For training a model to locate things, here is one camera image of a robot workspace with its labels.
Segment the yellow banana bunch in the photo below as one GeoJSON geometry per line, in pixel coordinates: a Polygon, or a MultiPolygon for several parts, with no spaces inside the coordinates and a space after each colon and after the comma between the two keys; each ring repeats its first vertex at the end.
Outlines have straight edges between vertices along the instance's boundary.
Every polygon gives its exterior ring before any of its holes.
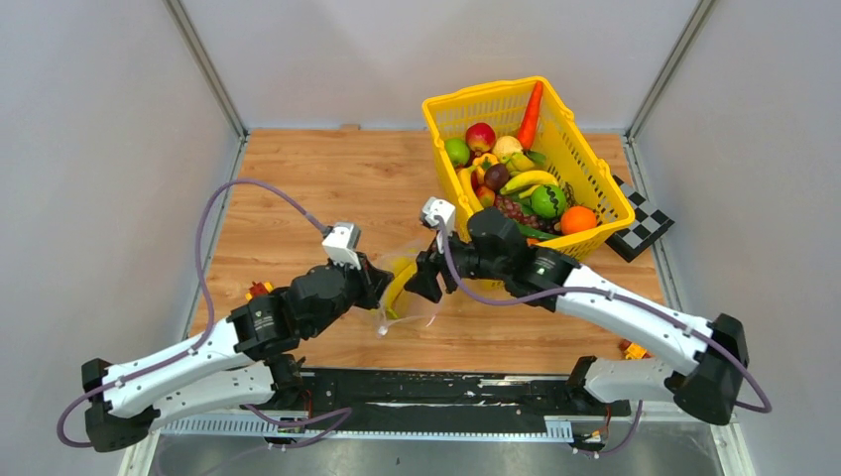
{"type": "Polygon", "coordinates": [[[386,320],[398,320],[401,317],[396,311],[396,302],[404,291],[404,284],[417,270],[417,263],[409,259],[399,259],[389,266],[389,270],[394,274],[394,279],[381,299],[380,310],[383,311],[386,320]]]}

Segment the clear zip top bag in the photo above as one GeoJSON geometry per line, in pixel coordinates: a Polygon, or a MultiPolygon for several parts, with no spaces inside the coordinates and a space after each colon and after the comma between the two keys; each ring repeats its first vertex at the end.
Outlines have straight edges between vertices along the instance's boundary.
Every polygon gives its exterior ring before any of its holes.
{"type": "Polygon", "coordinates": [[[405,290],[409,279],[418,271],[417,255],[427,246],[424,239],[416,239],[383,253],[374,261],[377,268],[394,275],[380,298],[379,307],[371,312],[379,337],[384,337],[397,324],[424,321],[423,326],[430,327],[434,323],[441,305],[405,290]]]}

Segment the beige lemon fruit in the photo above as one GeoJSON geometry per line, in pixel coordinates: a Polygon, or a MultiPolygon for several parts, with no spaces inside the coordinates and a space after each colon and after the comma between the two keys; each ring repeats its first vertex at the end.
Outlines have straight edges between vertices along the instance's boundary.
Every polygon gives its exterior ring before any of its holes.
{"type": "Polygon", "coordinates": [[[491,153],[498,159],[502,159],[514,153],[521,153],[523,149],[524,148],[517,137],[507,135],[497,138],[491,153]]]}

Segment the orange fruit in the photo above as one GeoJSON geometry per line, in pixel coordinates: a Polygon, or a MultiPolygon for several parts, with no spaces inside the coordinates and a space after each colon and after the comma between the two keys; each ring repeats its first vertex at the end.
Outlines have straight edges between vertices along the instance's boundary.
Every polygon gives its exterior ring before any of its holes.
{"type": "Polygon", "coordinates": [[[598,225],[595,212],[587,207],[576,205],[569,207],[560,217],[558,226],[563,235],[587,231],[598,225]]]}

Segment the orange carrot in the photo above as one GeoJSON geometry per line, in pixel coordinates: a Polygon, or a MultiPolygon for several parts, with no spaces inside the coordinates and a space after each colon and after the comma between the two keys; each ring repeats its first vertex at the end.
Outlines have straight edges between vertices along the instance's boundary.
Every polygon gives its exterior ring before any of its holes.
{"type": "Polygon", "coordinates": [[[542,94],[543,83],[541,81],[537,81],[532,89],[517,134],[517,139],[524,150],[529,150],[535,141],[540,120],[542,94]]]}

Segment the yellow plastic basket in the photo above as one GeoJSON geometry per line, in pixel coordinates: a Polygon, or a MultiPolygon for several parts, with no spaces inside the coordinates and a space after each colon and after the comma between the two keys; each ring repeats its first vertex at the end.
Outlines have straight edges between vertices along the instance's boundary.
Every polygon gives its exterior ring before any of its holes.
{"type": "Polygon", "coordinates": [[[497,80],[426,99],[421,110],[431,137],[433,163],[445,199],[456,209],[455,230],[468,241],[467,220],[473,210],[444,142],[464,137],[467,128],[478,122],[489,124],[498,133],[518,132],[538,82],[543,84],[543,91],[534,146],[546,155],[541,168],[570,184],[576,202],[593,210],[598,218],[593,229],[542,244],[582,262],[611,235],[629,228],[635,212],[608,164],[593,152],[575,124],[573,112],[545,78],[497,80]]]}

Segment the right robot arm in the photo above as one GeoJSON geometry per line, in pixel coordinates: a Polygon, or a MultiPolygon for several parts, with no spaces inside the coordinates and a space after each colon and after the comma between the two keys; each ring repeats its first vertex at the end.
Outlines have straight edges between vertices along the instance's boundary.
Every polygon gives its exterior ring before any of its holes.
{"type": "Polygon", "coordinates": [[[566,387],[570,407],[591,414],[615,401],[673,401],[703,422],[726,425],[741,387],[758,386],[748,370],[743,323],[726,313],[709,320],[665,307],[610,282],[577,260],[531,245],[514,220],[496,208],[474,214],[469,241],[454,230],[453,204],[432,197],[420,213],[435,231],[417,256],[417,271],[404,288],[440,302],[463,290],[491,306],[525,304],[579,317],[652,352],[650,359],[580,358],[566,387]]]}

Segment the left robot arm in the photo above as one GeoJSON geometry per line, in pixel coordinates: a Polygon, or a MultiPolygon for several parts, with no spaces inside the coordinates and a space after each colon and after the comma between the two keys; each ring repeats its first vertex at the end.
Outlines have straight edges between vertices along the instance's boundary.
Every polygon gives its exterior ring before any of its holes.
{"type": "Polygon", "coordinates": [[[129,363],[86,362],[84,390],[102,390],[84,413],[92,448],[124,449],[174,420],[227,407],[295,408],[304,385],[293,350],[353,307],[378,308],[393,279],[367,259],[360,268],[328,262],[250,298],[207,334],[129,363]]]}

